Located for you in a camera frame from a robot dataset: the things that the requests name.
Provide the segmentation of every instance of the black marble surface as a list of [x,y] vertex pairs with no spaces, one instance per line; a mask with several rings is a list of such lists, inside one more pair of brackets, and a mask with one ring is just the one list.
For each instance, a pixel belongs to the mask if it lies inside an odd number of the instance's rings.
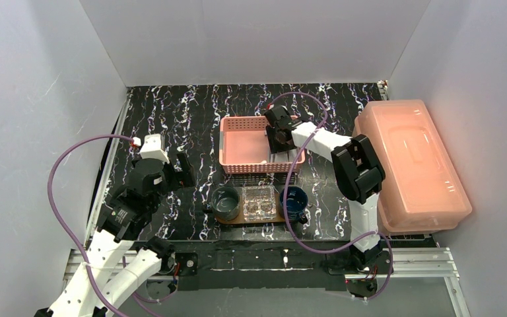
[[[281,190],[284,174],[226,175],[219,164],[219,123],[225,116],[260,116],[268,103],[281,93],[302,91],[317,96],[327,106],[326,129],[351,135],[354,118],[367,102],[381,100],[377,84],[284,84],[134,87],[129,90],[129,108],[121,134],[143,138],[164,135],[170,158],[185,151],[195,167],[197,186],[170,194],[154,214],[140,240],[153,235],[170,240],[292,240],[285,225],[229,227],[220,225],[201,206],[213,190],[224,184],[258,186],[273,184]],[[318,122],[322,113],[312,100],[299,96],[281,99],[295,114]],[[127,142],[118,145],[106,188],[124,184],[131,160],[137,153]],[[335,184],[330,162],[308,153],[295,183],[308,194],[309,222],[295,224],[304,240],[348,240],[347,200]]]

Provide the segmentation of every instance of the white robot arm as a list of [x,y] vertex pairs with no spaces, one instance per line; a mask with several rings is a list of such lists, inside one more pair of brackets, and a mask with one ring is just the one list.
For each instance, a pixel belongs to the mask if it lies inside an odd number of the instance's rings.
[[127,267],[111,278],[115,266],[152,220],[162,198],[174,190],[195,185],[195,173],[187,157],[178,153],[180,169],[176,170],[162,150],[160,135],[147,136],[140,154],[141,159],[133,162],[126,184],[112,194],[111,211],[98,218],[96,232],[86,251],[90,263],[81,263],[59,298],[49,308],[38,310],[35,317],[113,316],[96,295],[87,266],[92,270],[98,290],[114,308],[119,308],[163,264],[166,268],[174,247],[154,237]]
[[171,244],[154,237],[139,250],[137,257],[127,267],[108,282],[121,257],[133,245],[133,241],[114,242],[114,238],[114,235],[105,230],[94,233],[87,252],[91,264],[79,265],[68,286],[43,316],[113,316],[113,312],[104,308],[92,289],[86,266],[90,266],[96,285],[108,302],[119,308],[141,283],[160,271],[162,259],[174,252]]
[[[264,114],[272,153],[289,151],[303,145],[316,130],[316,125],[302,118],[293,119],[283,106],[275,106]],[[351,240],[370,231],[378,231],[378,192],[382,189],[384,170],[365,136],[347,137],[319,129],[306,149],[333,163],[337,186],[349,202]],[[378,235],[367,236],[355,246],[364,253],[375,248]]]

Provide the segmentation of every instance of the white backdrop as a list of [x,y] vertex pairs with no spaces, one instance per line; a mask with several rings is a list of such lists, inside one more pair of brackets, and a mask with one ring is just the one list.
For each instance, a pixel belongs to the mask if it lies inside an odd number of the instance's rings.
[[473,213],[436,234],[472,316],[507,316],[507,1],[432,0],[389,82],[424,100]]
[[388,79],[430,0],[81,0],[127,86]]
[[[72,242],[46,195],[55,159],[112,131],[126,88],[78,1],[0,0],[0,317],[59,295]],[[84,237],[105,142],[59,168],[57,206]]]

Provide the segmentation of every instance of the purple cable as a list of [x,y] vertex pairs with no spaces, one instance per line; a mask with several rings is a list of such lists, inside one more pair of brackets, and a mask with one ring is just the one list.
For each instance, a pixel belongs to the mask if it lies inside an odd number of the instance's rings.
[[[321,127],[323,127],[323,125],[327,121],[327,110],[325,109],[325,106],[316,97],[312,96],[311,94],[307,94],[305,92],[297,92],[297,91],[285,92],[284,94],[278,95],[269,104],[275,105],[275,101],[277,101],[278,99],[280,99],[280,98],[282,98],[284,96],[290,95],[290,94],[297,94],[297,95],[300,95],[300,96],[306,96],[306,97],[314,99],[314,101],[316,102],[316,104],[323,111],[323,120],[320,123],[318,123],[318,125],[316,126],[316,129],[314,130],[314,132],[312,132],[312,134],[310,134],[310,136],[306,139],[306,141],[304,142],[304,144],[300,147],[300,150],[298,151],[298,154],[294,158],[294,160],[293,160],[293,162],[292,162],[292,164],[291,164],[291,166],[290,166],[290,168],[288,170],[287,180],[285,181],[285,189],[283,190],[283,197],[285,197],[284,198],[285,201],[286,201],[286,197],[287,197],[287,193],[288,193],[288,183],[290,182],[290,178],[292,177],[292,172],[294,171],[294,167],[296,166],[296,163],[298,162],[298,160],[302,156],[302,153],[304,152],[304,150],[308,146],[308,143],[314,138],[314,136],[316,135],[316,133],[320,130]],[[386,280],[384,281],[384,285],[382,285],[382,287],[380,287],[380,289],[378,291],[376,291],[376,294],[372,295],[371,297],[368,297],[367,299],[373,299],[373,298],[377,297],[386,288],[386,285],[388,284],[389,278],[391,277],[391,273],[393,271],[393,250],[391,249],[391,245],[389,243],[388,238],[384,234],[382,234],[380,232],[370,231],[370,232],[364,233],[364,234],[356,237],[354,240],[350,241],[349,243],[347,243],[344,246],[340,246],[338,248],[331,249],[331,250],[317,250],[317,249],[314,249],[314,248],[311,248],[311,247],[305,245],[301,241],[301,239],[299,239],[296,236],[296,234],[294,233],[294,231],[292,229],[292,226],[290,225],[290,220],[288,219],[288,211],[287,211],[287,205],[286,205],[286,203],[283,204],[283,211],[284,211],[284,214],[285,214],[285,223],[287,224],[288,231],[290,231],[290,235],[292,236],[292,238],[294,239],[294,241],[296,241],[296,243],[298,243],[304,249],[306,249],[306,250],[308,250],[310,252],[313,252],[313,253],[317,253],[317,254],[336,253],[336,252],[339,252],[339,251],[342,251],[342,250],[348,248],[349,246],[352,246],[354,243],[358,242],[359,240],[362,240],[363,238],[366,238],[367,236],[371,236],[373,234],[379,234],[386,241],[386,245],[388,246],[388,250],[389,250],[389,269],[388,269],[388,275],[386,276]]]
[[[125,256],[121,258],[122,262],[123,262],[123,267],[125,267],[127,265],[127,263],[125,262]],[[143,310],[145,310],[146,312],[148,312],[149,314],[155,316],[155,317],[162,317],[161,315],[153,312],[149,307],[146,307],[142,302],[147,302],[147,303],[150,303],[150,304],[158,304],[160,302],[163,302],[165,301],[166,299],[169,299],[170,297],[172,297],[172,295],[175,293],[176,291],[170,293],[169,295],[167,295],[166,297],[164,297],[163,299],[158,299],[158,300],[155,300],[155,299],[146,299],[145,297],[142,297],[141,295],[139,295],[137,293],[137,291],[133,292],[133,294],[131,295],[131,297],[133,297],[133,300],[135,300],[135,302],[137,303],[137,305],[139,305]]]
[[[71,240],[75,243],[75,245],[77,246],[77,249],[79,249],[79,252],[83,256],[83,259],[86,263],[89,263],[89,260],[88,260],[88,255],[86,254],[85,247],[83,246],[81,241],[79,241],[77,236],[75,236],[75,233],[73,233],[71,228],[69,228],[69,226],[67,225],[65,220],[63,220],[63,217],[61,216],[61,214],[59,214],[59,211],[57,210],[57,206],[55,205],[55,200],[53,199],[53,177],[55,176],[55,172],[57,171],[59,164],[67,155],[69,155],[69,153],[73,152],[77,147],[80,147],[81,145],[83,145],[85,143],[88,143],[88,142],[91,142],[94,140],[98,140],[98,139],[122,139],[122,140],[129,141],[131,143],[133,142],[133,139],[130,137],[126,137],[123,135],[116,135],[116,134],[97,135],[95,137],[90,137],[88,139],[82,140],[82,141],[74,144],[72,147],[69,147],[65,152],[63,152],[63,154],[61,154],[61,156],[59,156],[59,158],[57,159],[55,164],[53,164],[53,167],[51,168],[51,172],[50,172],[50,177],[48,178],[48,199],[50,201],[51,210],[53,211],[55,218],[57,218],[57,221],[59,221],[59,224],[63,227],[65,232],[69,235]],[[114,307],[110,302],[108,302],[106,297],[104,297],[104,295],[102,294],[102,292],[98,288],[98,285],[96,284],[96,280],[94,279],[94,275],[92,274],[92,270],[91,270],[90,266],[87,265],[85,268],[86,268],[86,272],[88,273],[88,280],[90,281],[90,285],[92,285],[92,289],[94,289],[94,292],[96,293],[96,296],[98,296],[100,301],[102,303],[104,303],[104,306],[106,306],[110,311],[112,311],[114,314],[117,314],[118,316],[129,317],[128,315],[120,312],[116,307]]]

